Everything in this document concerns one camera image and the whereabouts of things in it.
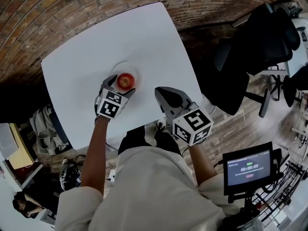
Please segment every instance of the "beige t-shirt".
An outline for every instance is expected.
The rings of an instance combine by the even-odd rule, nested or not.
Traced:
[[[103,200],[91,187],[60,195],[56,231],[213,231],[239,212],[223,195],[223,175],[195,186],[176,153],[142,146],[118,159],[114,187]]]

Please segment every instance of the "red apple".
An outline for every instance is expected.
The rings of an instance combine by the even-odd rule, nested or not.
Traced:
[[[122,90],[130,90],[134,88],[135,78],[129,73],[120,74],[117,78],[117,85]]]

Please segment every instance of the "white desk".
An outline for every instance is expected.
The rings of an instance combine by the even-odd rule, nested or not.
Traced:
[[[111,17],[61,45],[42,61],[49,95],[74,149],[89,145],[94,99],[102,81],[121,61],[134,62],[143,80],[107,137],[162,118],[154,89],[180,89],[195,102],[202,95],[179,34],[162,3]]]
[[[301,26],[297,19],[292,19],[292,22],[296,28]],[[288,62],[278,64],[278,67],[284,70],[264,70],[259,75],[288,75],[290,78],[295,75],[308,62],[306,47],[301,33],[299,33],[299,36],[300,46],[296,51],[293,51],[292,59]]]

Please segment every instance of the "shoe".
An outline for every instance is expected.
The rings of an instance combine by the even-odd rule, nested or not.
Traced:
[[[157,126],[157,131],[163,132],[165,130],[166,120],[164,118],[155,121],[155,123],[156,123],[156,126]]]

